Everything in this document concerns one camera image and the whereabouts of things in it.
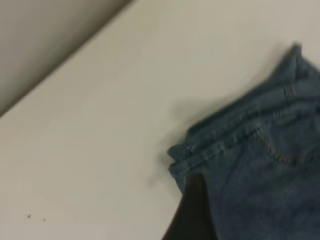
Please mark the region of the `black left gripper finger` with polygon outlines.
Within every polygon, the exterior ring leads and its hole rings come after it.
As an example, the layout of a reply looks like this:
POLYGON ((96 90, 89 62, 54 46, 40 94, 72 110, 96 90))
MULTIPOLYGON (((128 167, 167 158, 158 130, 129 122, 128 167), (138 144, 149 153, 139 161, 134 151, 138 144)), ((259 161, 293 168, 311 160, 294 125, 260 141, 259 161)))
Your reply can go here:
POLYGON ((185 178, 185 188, 164 240, 217 240, 208 190, 202 174, 185 178))

